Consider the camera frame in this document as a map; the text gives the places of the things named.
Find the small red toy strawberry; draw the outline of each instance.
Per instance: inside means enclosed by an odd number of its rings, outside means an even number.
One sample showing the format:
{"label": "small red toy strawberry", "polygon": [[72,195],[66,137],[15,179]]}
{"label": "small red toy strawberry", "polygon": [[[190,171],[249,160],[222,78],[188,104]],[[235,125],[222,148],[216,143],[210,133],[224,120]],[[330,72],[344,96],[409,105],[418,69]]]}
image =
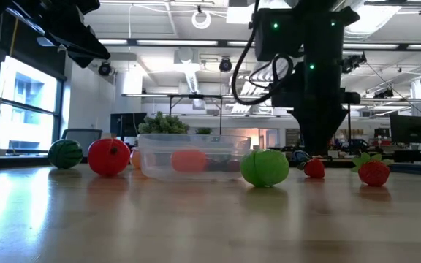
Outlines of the small red toy strawberry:
{"label": "small red toy strawberry", "polygon": [[359,158],[354,158],[352,161],[356,167],[352,170],[358,172],[361,181],[369,186],[382,186],[389,178],[390,169],[387,165],[392,163],[391,160],[381,161],[381,155],[376,154],[370,157],[367,153],[362,153]]}
{"label": "small red toy strawberry", "polygon": [[305,172],[305,175],[311,178],[323,178],[325,176],[325,166],[319,159],[307,161],[303,171]]}

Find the wooden table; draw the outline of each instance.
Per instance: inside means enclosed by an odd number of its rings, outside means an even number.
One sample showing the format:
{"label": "wooden table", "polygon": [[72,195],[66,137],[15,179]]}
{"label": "wooden table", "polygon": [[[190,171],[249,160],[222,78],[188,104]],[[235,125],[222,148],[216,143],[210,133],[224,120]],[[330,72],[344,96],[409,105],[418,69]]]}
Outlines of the wooden table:
{"label": "wooden table", "polygon": [[347,169],[277,188],[0,171],[0,262],[421,262],[421,176]]}

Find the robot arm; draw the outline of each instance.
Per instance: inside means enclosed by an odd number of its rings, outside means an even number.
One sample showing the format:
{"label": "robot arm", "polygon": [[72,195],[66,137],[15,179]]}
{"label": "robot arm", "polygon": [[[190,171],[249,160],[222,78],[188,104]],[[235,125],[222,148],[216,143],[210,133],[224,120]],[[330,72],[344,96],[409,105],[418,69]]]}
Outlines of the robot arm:
{"label": "robot arm", "polygon": [[312,155],[327,151],[329,141],[347,115],[341,104],[360,103],[359,94],[341,88],[344,29],[360,17],[350,7],[331,12],[334,3],[335,0],[300,0],[293,9],[256,11],[255,7],[251,37],[257,59],[274,64],[276,59],[284,58],[293,65],[290,57],[303,56],[303,62],[289,67],[280,80],[274,76],[269,94],[256,101],[240,100],[232,82],[235,100],[241,104],[271,99],[274,107],[293,107],[291,114],[300,124],[305,150]]}
{"label": "robot arm", "polygon": [[7,10],[38,31],[41,45],[65,47],[82,68],[94,58],[110,58],[90,26],[83,24],[83,16],[99,7],[99,0],[0,0],[0,14]]}

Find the green plant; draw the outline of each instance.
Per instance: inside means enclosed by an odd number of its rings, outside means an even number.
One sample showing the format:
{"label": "green plant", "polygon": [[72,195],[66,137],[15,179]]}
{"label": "green plant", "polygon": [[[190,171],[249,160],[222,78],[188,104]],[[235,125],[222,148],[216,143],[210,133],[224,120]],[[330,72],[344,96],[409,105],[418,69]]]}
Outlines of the green plant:
{"label": "green plant", "polygon": [[212,129],[211,128],[197,128],[196,129],[196,134],[209,135],[211,133],[212,133]]}
{"label": "green plant", "polygon": [[352,171],[358,172],[361,166],[366,164],[369,161],[380,161],[386,165],[390,165],[394,162],[393,160],[389,160],[389,159],[384,159],[384,160],[381,160],[381,159],[382,159],[381,154],[375,154],[373,156],[370,156],[368,153],[362,153],[360,157],[355,157],[352,159],[353,163],[355,164],[355,167],[352,168]]}
{"label": "green plant", "polygon": [[164,116],[162,112],[158,112],[155,118],[145,117],[144,121],[139,124],[140,134],[185,134],[189,130],[189,125],[177,116]]}

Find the transparent bowl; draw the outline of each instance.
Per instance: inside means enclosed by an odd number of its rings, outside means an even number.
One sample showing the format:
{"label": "transparent bowl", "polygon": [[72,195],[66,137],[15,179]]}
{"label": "transparent bowl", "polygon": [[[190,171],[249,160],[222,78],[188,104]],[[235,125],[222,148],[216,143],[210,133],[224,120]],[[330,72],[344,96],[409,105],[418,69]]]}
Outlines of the transparent bowl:
{"label": "transparent bowl", "polygon": [[141,170],[160,180],[236,179],[250,146],[242,136],[141,134]]}

